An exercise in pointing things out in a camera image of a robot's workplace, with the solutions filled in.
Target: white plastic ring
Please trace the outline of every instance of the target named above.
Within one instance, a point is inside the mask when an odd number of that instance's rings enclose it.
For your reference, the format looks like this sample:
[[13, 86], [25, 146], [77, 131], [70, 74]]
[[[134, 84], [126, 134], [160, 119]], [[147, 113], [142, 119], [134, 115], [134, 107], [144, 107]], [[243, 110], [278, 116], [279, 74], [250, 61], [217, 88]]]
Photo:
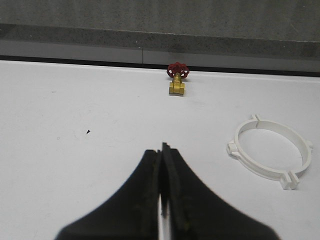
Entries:
[[[300, 151], [302, 156], [302, 166], [292, 170], [279, 170], [253, 160], [241, 148], [239, 143], [239, 134], [250, 129], [266, 129], [278, 133], [290, 140]], [[270, 179], [279, 181], [285, 190], [295, 189], [299, 184], [299, 178], [311, 163], [312, 143], [305, 140], [297, 132], [280, 123], [262, 120], [259, 115], [252, 115], [251, 120], [247, 120], [240, 124], [235, 131], [234, 139], [227, 144], [227, 152], [236, 157], [251, 172]]]

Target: gate valve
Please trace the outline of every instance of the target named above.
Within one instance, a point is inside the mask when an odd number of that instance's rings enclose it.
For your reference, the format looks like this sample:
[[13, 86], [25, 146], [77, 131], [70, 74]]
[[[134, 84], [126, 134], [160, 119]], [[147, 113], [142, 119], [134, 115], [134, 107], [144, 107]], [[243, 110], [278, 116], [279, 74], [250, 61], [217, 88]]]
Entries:
[[185, 84], [182, 83], [182, 79], [185, 79], [189, 74], [189, 68], [187, 65], [180, 62], [170, 64], [166, 70], [166, 73], [172, 78], [170, 82], [169, 93], [170, 94], [181, 94], [185, 93]]

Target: white table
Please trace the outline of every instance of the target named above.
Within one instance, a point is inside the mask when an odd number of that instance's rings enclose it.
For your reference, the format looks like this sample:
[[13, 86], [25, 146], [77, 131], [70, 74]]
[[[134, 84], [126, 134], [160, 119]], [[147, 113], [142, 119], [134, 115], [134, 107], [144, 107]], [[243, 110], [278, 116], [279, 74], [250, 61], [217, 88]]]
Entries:
[[[178, 148], [211, 190], [281, 239], [318, 239], [320, 79], [191, 72], [183, 97], [168, 94], [170, 80], [158, 69], [0, 61], [0, 239], [52, 240], [108, 199], [144, 151], [162, 142]], [[227, 143], [251, 114], [313, 142], [297, 190], [283, 190], [228, 156]], [[276, 133], [251, 130], [241, 139], [261, 163], [302, 164]]]

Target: brass fitting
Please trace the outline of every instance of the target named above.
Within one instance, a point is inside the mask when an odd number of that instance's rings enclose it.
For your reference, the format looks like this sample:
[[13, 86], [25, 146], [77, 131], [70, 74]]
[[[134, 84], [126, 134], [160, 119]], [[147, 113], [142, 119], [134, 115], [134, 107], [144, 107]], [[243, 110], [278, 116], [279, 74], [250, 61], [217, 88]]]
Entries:
[[169, 86], [170, 94], [185, 94], [185, 84], [182, 83], [182, 78], [179, 72], [176, 72], [173, 76], [172, 82]]

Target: red handwheel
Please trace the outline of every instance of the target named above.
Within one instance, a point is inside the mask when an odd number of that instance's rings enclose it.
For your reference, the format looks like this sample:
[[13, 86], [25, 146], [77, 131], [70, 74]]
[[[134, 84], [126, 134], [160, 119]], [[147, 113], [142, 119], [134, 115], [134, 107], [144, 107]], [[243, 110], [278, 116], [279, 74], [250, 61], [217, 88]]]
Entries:
[[166, 73], [169, 75], [170, 78], [173, 78], [176, 73], [179, 73], [181, 75], [181, 78], [185, 79], [190, 70], [184, 63], [176, 62], [173, 64], [170, 64], [168, 66], [168, 69], [166, 70]]

